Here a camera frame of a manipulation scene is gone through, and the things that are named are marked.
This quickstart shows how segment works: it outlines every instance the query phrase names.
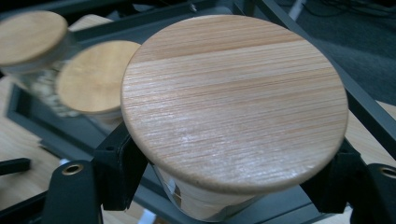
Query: wooden disc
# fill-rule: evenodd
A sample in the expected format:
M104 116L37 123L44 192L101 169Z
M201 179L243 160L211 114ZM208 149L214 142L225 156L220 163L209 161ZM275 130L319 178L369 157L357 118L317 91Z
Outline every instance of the wooden disc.
M194 186L261 194L322 169L347 126L329 61L268 21L207 16L146 41L122 83L128 130L154 164Z
M67 32L66 20L53 12L33 11L0 22L0 66L26 63L53 49Z
M130 41L109 41L83 50L60 73L61 101L86 114L120 109L122 77L139 47Z

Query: round wooden lid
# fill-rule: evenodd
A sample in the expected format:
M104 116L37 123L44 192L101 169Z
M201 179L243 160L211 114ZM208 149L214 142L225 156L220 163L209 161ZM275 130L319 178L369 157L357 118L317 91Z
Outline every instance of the round wooden lid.
M83 50L59 75L61 101L86 114L120 109L122 77L139 47L130 41L109 41Z
M144 154L187 183L261 194L322 169L347 126L329 61L268 21L206 16L146 41L122 83L122 113Z
M67 32L66 20L53 12L32 11L0 22L0 66L26 63L55 47Z

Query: wood grain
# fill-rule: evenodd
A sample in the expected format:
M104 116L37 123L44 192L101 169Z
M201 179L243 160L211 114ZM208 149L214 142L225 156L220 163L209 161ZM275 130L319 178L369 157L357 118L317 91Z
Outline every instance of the wood grain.
M59 75L57 92L61 101L84 114L120 110L122 77L139 47L119 40L83 50Z
M0 66L38 58L53 49L66 33L66 20L49 11L26 12L1 21Z
M69 31L75 32L78 30L87 29L93 26L102 25L112 22L112 20L96 15L86 15L81 17L78 22L73 23L69 26Z
M396 118L396 106L381 102L379 102L379 104L385 108L391 116ZM396 167L396 160L389 155L351 112L349 112L346 139L359 151L361 157L367 164L383 163Z
M59 160L38 147L37 136L27 132L5 118L8 98L11 93L9 77L0 79L0 161L17 158L32 160L31 170L23 173L0 176L0 210L16 202L36 196L48 188L50 176Z
M347 99L328 60L267 21L209 16L152 36L122 112L145 155L188 184L263 194L304 182L338 149Z

